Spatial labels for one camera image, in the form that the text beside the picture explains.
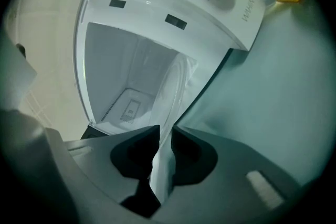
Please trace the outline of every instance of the rectangular slot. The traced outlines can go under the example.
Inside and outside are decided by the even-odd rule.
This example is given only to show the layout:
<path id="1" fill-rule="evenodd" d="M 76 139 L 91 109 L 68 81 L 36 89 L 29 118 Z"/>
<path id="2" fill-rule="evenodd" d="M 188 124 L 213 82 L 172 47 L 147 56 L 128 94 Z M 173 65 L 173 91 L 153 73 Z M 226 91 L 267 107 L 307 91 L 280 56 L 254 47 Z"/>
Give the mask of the rectangular slot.
<path id="1" fill-rule="evenodd" d="M 110 7 L 124 8 L 126 1 L 123 0 L 111 0 Z"/>
<path id="2" fill-rule="evenodd" d="M 259 171 L 248 172 L 246 178 L 268 209 L 273 210 L 285 202 L 280 193 Z"/>
<path id="3" fill-rule="evenodd" d="M 184 30 L 187 23 L 179 18 L 176 18 L 170 14 L 167 15 L 165 22 Z"/>

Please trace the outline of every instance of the tiled wall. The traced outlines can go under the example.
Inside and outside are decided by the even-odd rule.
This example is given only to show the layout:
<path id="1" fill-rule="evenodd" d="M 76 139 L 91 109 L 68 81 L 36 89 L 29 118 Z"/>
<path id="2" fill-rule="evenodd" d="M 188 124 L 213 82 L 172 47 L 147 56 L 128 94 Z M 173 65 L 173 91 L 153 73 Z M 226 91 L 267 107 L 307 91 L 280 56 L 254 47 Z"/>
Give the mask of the tiled wall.
<path id="1" fill-rule="evenodd" d="M 37 77 L 20 110 L 64 140 L 80 139 L 88 121 L 80 103 L 72 64 L 73 36 L 80 0 L 13 0 L 6 28 L 14 44 L 26 48 Z"/>

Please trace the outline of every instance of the white appliance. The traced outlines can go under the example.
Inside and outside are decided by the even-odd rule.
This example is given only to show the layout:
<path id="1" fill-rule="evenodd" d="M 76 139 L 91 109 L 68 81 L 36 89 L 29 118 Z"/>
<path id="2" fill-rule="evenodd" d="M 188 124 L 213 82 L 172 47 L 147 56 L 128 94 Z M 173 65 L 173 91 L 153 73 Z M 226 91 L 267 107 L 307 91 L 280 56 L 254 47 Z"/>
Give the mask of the white appliance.
<path id="1" fill-rule="evenodd" d="M 262 0 L 83 0 L 74 55 L 90 125 L 159 124 L 162 144 L 227 51 L 250 50 L 264 11 Z"/>

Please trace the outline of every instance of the dark opening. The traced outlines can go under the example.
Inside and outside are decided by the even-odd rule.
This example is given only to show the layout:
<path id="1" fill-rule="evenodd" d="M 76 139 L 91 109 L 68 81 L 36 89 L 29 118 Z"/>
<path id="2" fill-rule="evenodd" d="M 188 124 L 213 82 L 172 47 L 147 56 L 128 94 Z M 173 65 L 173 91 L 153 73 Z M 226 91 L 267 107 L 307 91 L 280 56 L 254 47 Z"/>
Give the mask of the dark opening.
<path id="1" fill-rule="evenodd" d="M 124 8 L 126 1 L 123 0 L 111 0 L 110 7 Z"/>
<path id="2" fill-rule="evenodd" d="M 182 30 L 185 29 L 185 26 L 187 25 L 187 23 L 179 18 L 176 18 L 170 14 L 167 15 L 165 22 L 174 25 Z"/>

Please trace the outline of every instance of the top-loading washing machine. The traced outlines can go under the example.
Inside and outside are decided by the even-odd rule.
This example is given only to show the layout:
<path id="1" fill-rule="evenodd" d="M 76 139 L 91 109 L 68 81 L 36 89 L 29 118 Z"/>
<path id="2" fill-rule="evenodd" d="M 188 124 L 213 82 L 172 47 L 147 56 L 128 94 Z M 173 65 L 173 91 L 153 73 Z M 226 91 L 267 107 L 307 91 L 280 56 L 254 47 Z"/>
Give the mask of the top-loading washing machine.
<path id="1" fill-rule="evenodd" d="M 74 63 L 89 125 L 160 125 L 163 145 L 227 52 L 250 50 L 264 11 L 263 0 L 82 0 Z M 153 168 L 152 189 L 167 169 Z"/>

